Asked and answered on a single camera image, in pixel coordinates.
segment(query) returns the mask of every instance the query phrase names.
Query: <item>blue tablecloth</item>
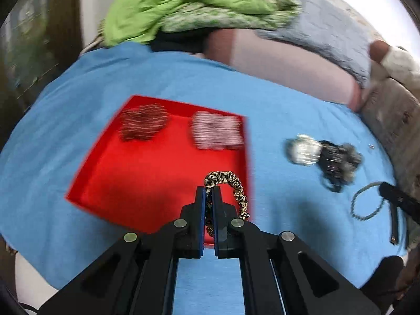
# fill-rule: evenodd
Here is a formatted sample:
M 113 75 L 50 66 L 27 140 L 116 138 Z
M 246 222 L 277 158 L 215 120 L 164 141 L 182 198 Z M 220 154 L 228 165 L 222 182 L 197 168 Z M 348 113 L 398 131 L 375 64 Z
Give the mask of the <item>blue tablecloth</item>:
M 54 287 L 124 234 L 64 195 L 98 135 L 133 94 L 247 116 L 253 222 L 267 232 L 293 231 L 357 287 L 384 256 L 404 253 L 389 243 L 388 207 L 365 222 L 350 216 L 359 188 L 394 183 L 387 155 L 358 115 L 216 62 L 126 42 L 85 54 L 49 84 L 0 154 L 0 232 Z M 356 146 L 364 162 L 355 183 L 332 193 L 317 166 L 288 162 L 285 141 L 298 133 Z M 379 202 L 371 189 L 356 211 L 368 214 Z M 400 224 L 404 243 L 402 214 Z M 217 260 L 211 250 L 201 260 L 181 260 L 176 287 L 174 314 L 244 312 L 238 260 Z

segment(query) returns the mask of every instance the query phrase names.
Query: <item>black cable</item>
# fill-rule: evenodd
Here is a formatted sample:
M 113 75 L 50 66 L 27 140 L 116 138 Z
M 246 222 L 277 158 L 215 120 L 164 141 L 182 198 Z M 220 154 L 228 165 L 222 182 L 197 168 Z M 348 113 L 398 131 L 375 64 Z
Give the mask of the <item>black cable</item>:
M 28 304 L 26 304 L 26 303 L 22 303 L 22 302 L 19 302 L 19 304 L 20 304 L 20 306 L 22 307 L 22 308 L 24 308 L 24 310 L 30 310 L 30 311 L 32 311 L 32 312 L 34 312 L 35 314 L 37 314 L 37 312 L 38 312 L 38 310 L 37 309 L 35 309 L 33 306 L 31 306 L 31 305 L 28 305 Z

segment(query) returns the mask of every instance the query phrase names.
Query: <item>metal screw head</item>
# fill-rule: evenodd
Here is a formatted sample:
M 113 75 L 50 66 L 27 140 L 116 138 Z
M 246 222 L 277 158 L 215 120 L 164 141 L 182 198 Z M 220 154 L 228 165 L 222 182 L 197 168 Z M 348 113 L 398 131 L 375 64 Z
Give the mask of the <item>metal screw head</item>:
M 124 240 L 125 240 L 127 243 L 131 243 L 131 242 L 133 242 L 133 241 L 136 241 L 136 240 L 137 240 L 137 235 L 136 235 L 134 232 L 129 232 L 129 233 L 126 233 L 126 234 L 124 235 Z
M 283 239 L 287 242 L 289 242 L 289 241 L 291 242 L 292 240 L 294 240 L 294 238 L 295 238 L 295 235 L 293 233 L 291 233 L 290 231 L 284 231 L 281 234 L 281 239 Z
M 175 227 L 182 228 L 186 227 L 186 220 L 185 219 L 177 219 L 174 221 Z
M 242 227 L 245 224 L 244 221 L 239 218 L 232 219 L 230 223 L 232 224 L 233 227 Z

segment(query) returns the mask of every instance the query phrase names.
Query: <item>red tray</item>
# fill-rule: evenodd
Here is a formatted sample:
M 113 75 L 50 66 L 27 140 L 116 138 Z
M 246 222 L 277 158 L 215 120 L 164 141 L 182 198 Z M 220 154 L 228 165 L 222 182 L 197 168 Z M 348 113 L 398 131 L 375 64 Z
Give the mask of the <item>red tray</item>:
M 123 142 L 119 136 L 124 109 L 157 103 L 169 113 L 167 125 L 151 141 Z M 246 146 L 240 150 L 200 150 L 190 123 L 197 111 L 228 112 L 164 99 L 132 96 L 106 127 L 76 175 L 67 199 L 113 223 L 153 233 L 179 217 L 184 205 L 194 202 L 197 186 L 211 171 L 231 170 L 249 195 Z M 243 116 L 241 133 L 246 143 Z M 224 202 L 238 205 L 232 188 L 221 185 Z M 204 242 L 212 244 L 207 235 Z

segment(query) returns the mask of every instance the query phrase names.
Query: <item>green blanket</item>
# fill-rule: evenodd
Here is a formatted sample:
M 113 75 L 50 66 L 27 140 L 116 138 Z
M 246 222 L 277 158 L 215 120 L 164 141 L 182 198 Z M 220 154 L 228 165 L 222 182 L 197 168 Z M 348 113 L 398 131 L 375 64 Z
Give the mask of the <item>green blanket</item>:
M 104 21 L 106 46 L 146 44 L 165 32 L 201 27 L 274 30 L 299 14 L 299 0 L 115 0 Z

